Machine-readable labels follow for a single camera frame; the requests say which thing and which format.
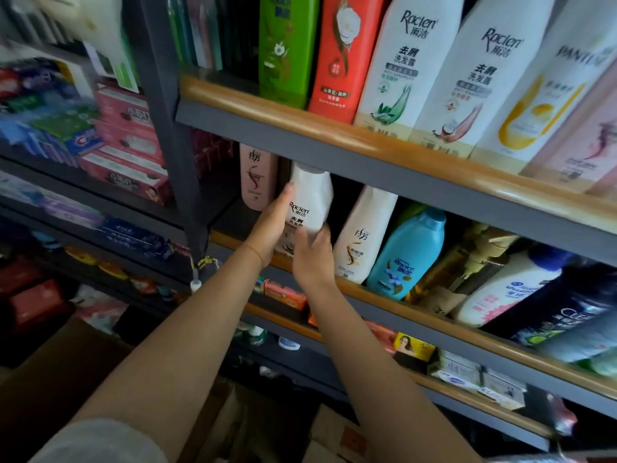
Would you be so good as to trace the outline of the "grey-blue shampoo bottle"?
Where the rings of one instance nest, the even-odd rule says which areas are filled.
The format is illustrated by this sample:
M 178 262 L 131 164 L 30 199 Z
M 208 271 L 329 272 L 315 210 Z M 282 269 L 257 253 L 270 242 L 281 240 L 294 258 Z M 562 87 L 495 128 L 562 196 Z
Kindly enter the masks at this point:
M 589 359 L 617 348 L 617 310 L 589 320 L 534 347 L 541 356 L 566 363 Z

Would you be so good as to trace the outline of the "person's right forearm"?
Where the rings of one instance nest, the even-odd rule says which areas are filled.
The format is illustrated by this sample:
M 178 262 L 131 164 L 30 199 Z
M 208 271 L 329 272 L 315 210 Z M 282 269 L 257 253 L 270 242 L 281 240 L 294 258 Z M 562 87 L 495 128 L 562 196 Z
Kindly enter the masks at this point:
M 484 463 L 374 337 L 333 277 L 295 278 L 375 463 Z

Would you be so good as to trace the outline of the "black shampoo bottle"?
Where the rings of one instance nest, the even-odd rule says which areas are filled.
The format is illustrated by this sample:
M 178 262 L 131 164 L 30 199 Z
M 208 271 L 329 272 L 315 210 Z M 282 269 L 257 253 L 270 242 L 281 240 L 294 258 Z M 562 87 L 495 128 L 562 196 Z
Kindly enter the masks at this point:
M 534 348 L 617 307 L 617 268 L 568 267 L 480 330 Z

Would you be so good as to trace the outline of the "small white shampoo bottle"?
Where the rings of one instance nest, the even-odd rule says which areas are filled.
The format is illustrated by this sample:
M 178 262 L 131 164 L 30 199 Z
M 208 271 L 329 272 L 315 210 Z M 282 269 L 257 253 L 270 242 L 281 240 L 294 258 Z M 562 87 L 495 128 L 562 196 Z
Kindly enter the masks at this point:
M 295 233 L 305 227 L 309 242 L 321 230 L 333 201 L 333 185 L 328 171 L 292 162 L 290 182 L 295 186 L 294 199 L 290 202 L 283 233 L 274 250 L 289 257 L 294 256 Z

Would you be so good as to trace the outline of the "green shampoo bottle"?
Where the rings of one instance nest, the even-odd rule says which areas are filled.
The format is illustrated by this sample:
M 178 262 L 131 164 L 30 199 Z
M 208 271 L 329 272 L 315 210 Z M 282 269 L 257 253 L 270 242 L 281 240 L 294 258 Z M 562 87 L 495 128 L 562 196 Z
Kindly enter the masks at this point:
M 312 74 L 320 0 L 260 0 L 260 97 L 303 110 Z

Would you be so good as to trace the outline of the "small pink shampoo bottle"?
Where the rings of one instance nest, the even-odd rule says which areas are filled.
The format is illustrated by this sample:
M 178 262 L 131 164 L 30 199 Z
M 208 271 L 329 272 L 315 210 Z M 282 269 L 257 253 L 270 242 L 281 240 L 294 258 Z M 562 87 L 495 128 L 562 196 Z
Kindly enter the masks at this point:
M 243 202 L 262 212 L 274 200 L 279 158 L 247 144 L 239 145 L 239 156 Z

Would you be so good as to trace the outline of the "red tissue packs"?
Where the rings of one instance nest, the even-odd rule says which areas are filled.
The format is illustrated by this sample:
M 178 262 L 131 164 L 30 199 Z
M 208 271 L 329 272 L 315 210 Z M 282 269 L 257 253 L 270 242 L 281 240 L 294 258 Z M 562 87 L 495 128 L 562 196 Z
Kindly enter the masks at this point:
M 70 313 L 58 282 L 33 260 L 0 263 L 0 332 L 19 331 Z

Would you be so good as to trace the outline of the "gold pump bottle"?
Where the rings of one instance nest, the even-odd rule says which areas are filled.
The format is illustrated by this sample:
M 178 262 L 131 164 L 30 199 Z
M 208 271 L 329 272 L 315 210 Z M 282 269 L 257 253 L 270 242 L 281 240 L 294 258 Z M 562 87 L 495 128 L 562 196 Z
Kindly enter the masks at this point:
M 519 235 L 474 223 L 462 239 L 429 268 L 404 301 L 447 315 L 506 263 L 503 258 Z

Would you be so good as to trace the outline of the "large pale pink bottle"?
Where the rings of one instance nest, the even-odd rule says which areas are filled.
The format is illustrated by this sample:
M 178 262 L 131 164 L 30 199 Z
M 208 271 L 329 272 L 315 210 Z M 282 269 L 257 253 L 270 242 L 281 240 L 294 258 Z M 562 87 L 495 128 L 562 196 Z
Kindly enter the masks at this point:
M 520 175 L 585 193 L 617 167 L 617 59 Z

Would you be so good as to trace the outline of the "person's right hand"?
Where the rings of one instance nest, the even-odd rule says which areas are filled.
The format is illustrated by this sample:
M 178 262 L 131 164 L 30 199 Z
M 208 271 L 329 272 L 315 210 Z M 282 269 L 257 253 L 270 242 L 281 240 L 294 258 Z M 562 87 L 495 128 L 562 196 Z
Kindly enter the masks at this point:
M 294 253 L 292 272 L 301 290 L 307 297 L 318 290 L 335 285 L 335 262 L 331 232 L 327 223 L 320 231 L 310 236 L 308 253 Z

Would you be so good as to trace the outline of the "red shampoo bottle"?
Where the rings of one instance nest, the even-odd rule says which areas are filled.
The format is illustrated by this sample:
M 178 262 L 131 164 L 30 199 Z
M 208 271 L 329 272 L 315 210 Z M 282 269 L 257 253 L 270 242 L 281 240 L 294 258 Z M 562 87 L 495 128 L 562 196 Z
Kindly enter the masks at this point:
M 322 0 L 317 67 L 308 111 L 352 124 L 390 0 Z

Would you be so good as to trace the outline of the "hanging white packets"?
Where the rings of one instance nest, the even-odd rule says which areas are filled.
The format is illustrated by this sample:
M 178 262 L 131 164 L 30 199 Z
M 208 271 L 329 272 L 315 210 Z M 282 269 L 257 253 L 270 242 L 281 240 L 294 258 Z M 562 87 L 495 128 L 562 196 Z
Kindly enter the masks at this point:
M 139 81 L 122 26 L 123 0 L 33 0 L 83 42 L 106 57 L 120 87 L 139 92 Z

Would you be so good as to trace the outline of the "teal shampoo bottle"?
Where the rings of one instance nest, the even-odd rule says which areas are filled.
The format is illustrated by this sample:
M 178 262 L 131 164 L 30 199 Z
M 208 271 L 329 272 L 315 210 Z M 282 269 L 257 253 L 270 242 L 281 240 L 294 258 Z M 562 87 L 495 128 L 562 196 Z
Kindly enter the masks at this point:
M 380 252 L 366 288 L 402 300 L 440 255 L 445 223 L 444 211 L 428 207 L 399 225 Z

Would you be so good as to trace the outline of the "person's left forearm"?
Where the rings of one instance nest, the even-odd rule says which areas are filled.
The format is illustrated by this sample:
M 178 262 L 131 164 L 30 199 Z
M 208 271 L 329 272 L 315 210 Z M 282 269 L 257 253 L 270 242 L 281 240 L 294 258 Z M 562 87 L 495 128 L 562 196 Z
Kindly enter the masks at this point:
M 234 251 L 103 381 L 75 421 L 126 423 L 152 438 L 168 463 L 176 463 L 262 269 L 241 247 Z

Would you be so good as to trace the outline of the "yellow box with face print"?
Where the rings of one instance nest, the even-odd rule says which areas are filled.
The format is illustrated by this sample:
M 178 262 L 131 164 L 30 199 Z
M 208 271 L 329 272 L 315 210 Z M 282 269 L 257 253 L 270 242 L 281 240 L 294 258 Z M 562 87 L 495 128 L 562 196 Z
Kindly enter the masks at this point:
M 425 363 L 430 361 L 436 350 L 436 346 L 400 332 L 394 339 L 393 348 L 396 353 L 410 356 Z

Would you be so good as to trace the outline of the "white bottle blue cap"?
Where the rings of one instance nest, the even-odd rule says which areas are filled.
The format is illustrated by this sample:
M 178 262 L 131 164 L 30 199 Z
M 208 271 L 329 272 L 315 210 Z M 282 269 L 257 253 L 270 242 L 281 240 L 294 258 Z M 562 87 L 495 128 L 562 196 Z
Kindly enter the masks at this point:
M 572 257 L 572 252 L 546 244 L 514 254 L 451 312 L 451 318 L 470 327 L 482 327 L 558 278 Z

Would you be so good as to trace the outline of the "dark grey wood-edged shelf unit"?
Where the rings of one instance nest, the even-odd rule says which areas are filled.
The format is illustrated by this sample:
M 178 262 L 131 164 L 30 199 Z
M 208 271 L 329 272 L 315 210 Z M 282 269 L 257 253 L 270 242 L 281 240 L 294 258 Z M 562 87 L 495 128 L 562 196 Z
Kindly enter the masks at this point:
M 256 96 L 256 86 L 178 62 L 166 0 L 123 0 L 123 27 L 166 163 L 183 240 L 195 264 L 210 227 L 239 191 L 237 177 L 200 183 L 190 127 L 246 142 L 617 267 L 617 206 L 414 144 L 381 137 Z

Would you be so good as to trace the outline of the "red soap packet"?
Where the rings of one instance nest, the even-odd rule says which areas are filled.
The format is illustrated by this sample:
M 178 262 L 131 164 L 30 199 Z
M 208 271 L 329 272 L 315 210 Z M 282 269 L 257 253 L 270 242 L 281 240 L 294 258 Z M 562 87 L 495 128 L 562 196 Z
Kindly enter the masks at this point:
M 394 346 L 394 342 L 396 340 L 398 332 L 393 331 L 387 327 L 383 327 L 373 321 L 364 319 L 364 322 L 371 330 L 372 334 L 379 341 L 379 343 L 384 347 L 384 349 L 393 356 L 396 353 L 396 348 Z

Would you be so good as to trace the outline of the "person's left hand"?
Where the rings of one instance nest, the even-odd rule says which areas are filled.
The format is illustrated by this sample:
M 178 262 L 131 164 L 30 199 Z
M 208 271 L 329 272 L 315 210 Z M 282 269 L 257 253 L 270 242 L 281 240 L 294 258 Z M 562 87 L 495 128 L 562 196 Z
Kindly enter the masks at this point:
M 259 261 L 260 268 L 265 268 L 270 263 L 274 246 L 280 239 L 286 225 L 286 222 L 284 226 L 272 225 L 271 208 L 273 202 L 261 213 L 250 235 L 241 246 L 243 251 Z

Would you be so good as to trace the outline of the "grey sleeve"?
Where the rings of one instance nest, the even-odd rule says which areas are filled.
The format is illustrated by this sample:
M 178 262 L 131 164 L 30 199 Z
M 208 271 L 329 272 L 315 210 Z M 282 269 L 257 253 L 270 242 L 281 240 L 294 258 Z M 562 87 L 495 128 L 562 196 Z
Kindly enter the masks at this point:
M 168 463 L 152 438 L 118 420 L 70 423 L 28 463 Z

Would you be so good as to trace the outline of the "orange soap box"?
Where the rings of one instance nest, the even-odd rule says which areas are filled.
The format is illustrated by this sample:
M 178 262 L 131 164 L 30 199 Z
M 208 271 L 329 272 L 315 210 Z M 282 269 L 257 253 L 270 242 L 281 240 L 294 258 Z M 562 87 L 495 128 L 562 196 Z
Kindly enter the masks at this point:
M 307 297 L 304 293 L 270 279 L 265 280 L 264 294 L 298 311 L 303 311 L 307 307 Z

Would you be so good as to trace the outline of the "white bottle brown swirl print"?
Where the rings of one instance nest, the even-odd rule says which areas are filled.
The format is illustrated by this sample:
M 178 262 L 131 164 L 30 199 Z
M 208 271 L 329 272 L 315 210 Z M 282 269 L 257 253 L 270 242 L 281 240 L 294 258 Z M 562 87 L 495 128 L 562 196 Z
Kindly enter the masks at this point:
M 365 185 L 333 247 L 335 276 L 363 283 L 370 274 L 398 195 Z

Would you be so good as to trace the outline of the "brown cardboard box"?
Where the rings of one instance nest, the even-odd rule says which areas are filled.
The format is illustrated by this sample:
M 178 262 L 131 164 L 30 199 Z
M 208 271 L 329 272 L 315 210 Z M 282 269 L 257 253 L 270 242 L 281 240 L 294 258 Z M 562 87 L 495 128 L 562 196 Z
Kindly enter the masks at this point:
M 177 463 L 370 463 L 353 421 L 295 394 L 274 400 L 216 379 Z

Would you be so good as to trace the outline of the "white bottle green leaf print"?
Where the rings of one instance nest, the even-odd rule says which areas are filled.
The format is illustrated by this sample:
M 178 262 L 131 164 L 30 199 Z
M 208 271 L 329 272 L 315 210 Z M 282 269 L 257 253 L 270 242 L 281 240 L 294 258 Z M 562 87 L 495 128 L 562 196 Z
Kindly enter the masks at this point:
M 392 0 L 353 125 L 407 141 L 459 31 L 465 0 Z

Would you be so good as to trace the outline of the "row of blue toothpaste boxes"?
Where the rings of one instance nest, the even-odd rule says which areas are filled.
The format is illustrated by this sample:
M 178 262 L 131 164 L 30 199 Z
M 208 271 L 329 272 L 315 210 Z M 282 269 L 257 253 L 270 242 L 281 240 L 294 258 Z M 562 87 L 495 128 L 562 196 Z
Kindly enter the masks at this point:
M 122 218 L 106 215 L 88 205 L 33 185 L 0 170 L 0 195 L 37 207 L 51 217 L 96 231 L 104 239 L 144 257 L 168 260 L 173 246 L 163 236 Z

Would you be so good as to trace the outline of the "white bottle pink swirl print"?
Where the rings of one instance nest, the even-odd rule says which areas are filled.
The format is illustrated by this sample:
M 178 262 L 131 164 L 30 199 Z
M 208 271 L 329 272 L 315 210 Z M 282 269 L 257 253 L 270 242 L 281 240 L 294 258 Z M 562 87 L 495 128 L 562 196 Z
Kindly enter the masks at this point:
M 555 0 L 478 0 L 465 17 L 409 141 L 466 159 L 544 38 Z

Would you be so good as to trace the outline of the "stack of colourful toothpaste boxes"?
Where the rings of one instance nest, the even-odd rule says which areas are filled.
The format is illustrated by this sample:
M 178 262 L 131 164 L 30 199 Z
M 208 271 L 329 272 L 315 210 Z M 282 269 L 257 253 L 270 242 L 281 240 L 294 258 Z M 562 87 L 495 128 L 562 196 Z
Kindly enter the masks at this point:
M 94 101 L 80 97 L 65 63 L 44 57 L 0 61 L 0 139 L 31 155 L 80 167 L 104 146 Z

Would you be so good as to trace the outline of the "dark grey side shelf unit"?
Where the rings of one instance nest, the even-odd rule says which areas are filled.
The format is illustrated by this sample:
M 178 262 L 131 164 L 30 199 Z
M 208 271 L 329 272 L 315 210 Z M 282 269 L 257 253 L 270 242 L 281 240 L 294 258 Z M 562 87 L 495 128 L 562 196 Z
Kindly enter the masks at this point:
M 142 197 L 88 176 L 81 168 L 37 157 L 0 138 L 0 170 L 15 177 L 93 207 L 105 215 L 122 218 L 139 227 L 176 242 L 186 242 L 175 209 L 162 207 Z M 189 259 L 173 255 L 166 262 L 148 261 L 128 248 L 111 242 L 92 242 L 105 254 L 117 258 L 118 264 L 135 269 L 154 281 L 189 293 L 192 270 Z

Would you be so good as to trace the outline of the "white soap box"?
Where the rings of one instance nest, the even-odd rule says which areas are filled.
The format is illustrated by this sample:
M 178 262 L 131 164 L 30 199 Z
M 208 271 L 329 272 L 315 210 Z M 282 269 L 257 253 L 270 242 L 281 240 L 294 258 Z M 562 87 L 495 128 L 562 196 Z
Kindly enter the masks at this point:
M 437 350 L 427 373 L 458 388 L 473 392 L 482 388 L 482 365 L 443 349 Z
M 481 377 L 481 394 L 510 411 L 526 407 L 525 395 L 528 390 L 526 383 L 490 368 L 485 368 Z

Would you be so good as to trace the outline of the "white bottle yellow label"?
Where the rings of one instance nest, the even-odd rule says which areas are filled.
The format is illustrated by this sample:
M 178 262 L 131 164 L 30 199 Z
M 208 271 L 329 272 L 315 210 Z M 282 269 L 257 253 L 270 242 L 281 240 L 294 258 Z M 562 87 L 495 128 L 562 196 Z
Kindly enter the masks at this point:
M 469 160 L 519 174 L 617 59 L 617 0 L 567 0 Z

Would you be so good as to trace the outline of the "row of toothbrush packs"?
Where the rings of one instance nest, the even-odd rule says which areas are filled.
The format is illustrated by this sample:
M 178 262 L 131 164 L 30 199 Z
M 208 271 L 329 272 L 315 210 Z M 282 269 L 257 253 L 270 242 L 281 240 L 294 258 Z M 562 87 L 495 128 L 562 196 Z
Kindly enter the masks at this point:
M 217 0 L 166 0 L 166 11 L 180 63 L 220 71 Z

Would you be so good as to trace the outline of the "pink toothpaste box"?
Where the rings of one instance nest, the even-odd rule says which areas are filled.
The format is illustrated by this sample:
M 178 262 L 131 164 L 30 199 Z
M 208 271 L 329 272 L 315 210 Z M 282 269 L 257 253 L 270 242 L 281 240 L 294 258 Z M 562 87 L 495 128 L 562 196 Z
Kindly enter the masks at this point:
M 107 83 L 99 82 L 94 96 L 102 116 L 118 126 L 132 123 L 135 126 L 153 129 L 149 104 L 141 94 Z
M 160 205 L 174 200 L 167 171 L 158 163 L 112 146 L 102 146 L 78 156 L 90 177 L 110 183 Z
M 104 120 L 91 120 L 103 142 L 119 150 L 165 165 L 165 160 L 153 129 L 142 126 L 118 126 Z

